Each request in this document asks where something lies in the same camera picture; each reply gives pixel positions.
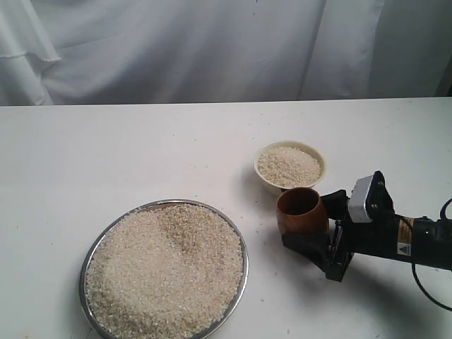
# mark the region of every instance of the robotic arm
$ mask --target robotic arm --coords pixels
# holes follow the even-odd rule
[[[406,218],[397,215],[380,171],[359,179],[347,197],[345,190],[322,196],[328,217],[335,220],[335,232],[303,235],[287,233],[282,243],[306,256],[327,279],[342,281],[354,253],[378,256],[412,264],[416,283],[420,284],[415,264],[452,270],[452,220],[446,217],[449,200],[441,209],[440,219]]]

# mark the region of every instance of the uncooked rice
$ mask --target uncooked rice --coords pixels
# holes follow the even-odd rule
[[[258,159],[258,170],[269,182],[293,188],[313,184],[321,173],[319,161],[293,147],[266,150]]]
[[[230,225],[184,203],[119,221],[93,254],[86,294],[97,322],[117,338],[190,338],[222,318],[242,269]]]

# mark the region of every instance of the wooden cup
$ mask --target wooden cup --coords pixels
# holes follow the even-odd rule
[[[276,201],[281,234],[319,234],[328,231],[328,215],[319,194],[307,187],[289,189]]]

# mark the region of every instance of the stainless steel plate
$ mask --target stainless steel plate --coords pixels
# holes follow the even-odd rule
[[[239,287],[237,288],[237,293],[235,297],[231,300],[229,306],[227,307],[225,314],[223,317],[216,321],[215,323],[212,323],[209,328],[201,331],[200,333],[194,335],[191,337],[191,339],[203,339],[208,337],[210,334],[215,332],[224,322],[229,318],[231,313],[235,310],[237,307],[240,298],[242,298],[243,292],[245,290],[246,280],[248,278],[248,252],[246,250],[245,241],[243,240],[242,235],[240,234],[237,227],[234,225],[234,223],[223,213],[221,213],[219,210],[214,209],[213,207],[206,205],[204,203],[199,203],[198,201],[191,201],[191,200],[161,200],[156,201],[154,203],[147,203],[146,205],[137,207],[126,214],[122,215],[121,217],[117,218],[109,227],[107,227],[104,232],[101,233],[101,235],[95,240],[94,244],[91,246],[90,250],[88,251],[88,254],[85,257],[85,260],[82,265],[82,270],[80,273],[80,280],[78,284],[78,293],[80,296],[80,301],[82,305],[83,312],[85,313],[86,318],[90,322],[91,326],[99,333],[101,337],[104,339],[117,339],[117,337],[114,337],[111,333],[106,331],[95,319],[93,316],[93,313],[91,311],[90,305],[88,303],[87,297],[86,297],[86,271],[88,269],[88,266],[90,265],[91,259],[93,257],[94,252],[96,251],[97,246],[99,246],[100,242],[104,239],[106,233],[110,231],[113,227],[117,225],[117,223],[122,220],[126,215],[132,214],[132,213],[138,213],[142,211],[147,210],[155,210],[159,208],[166,208],[169,206],[179,205],[179,204],[191,204],[191,205],[198,205],[205,207],[214,213],[217,213],[220,217],[222,217],[229,225],[232,227],[235,233],[240,238],[240,244],[242,247],[242,258],[243,258],[243,271],[242,271],[242,279],[240,280]]]

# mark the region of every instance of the white table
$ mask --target white table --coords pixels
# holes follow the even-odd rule
[[[76,293],[86,251],[124,212],[188,198],[226,213],[249,250],[243,299],[212,339],[452,338],[452,314],[410,265],[356,255],[339,283],[283,248],[252,170],[261,145],[304,141],[328,162],[320,194],[381,170],[398,213],[437,219],[452,196],[451,129],[452,98],[2,107],[0,336],[98,338]],[[418,271],[452,304],[451,272]]]

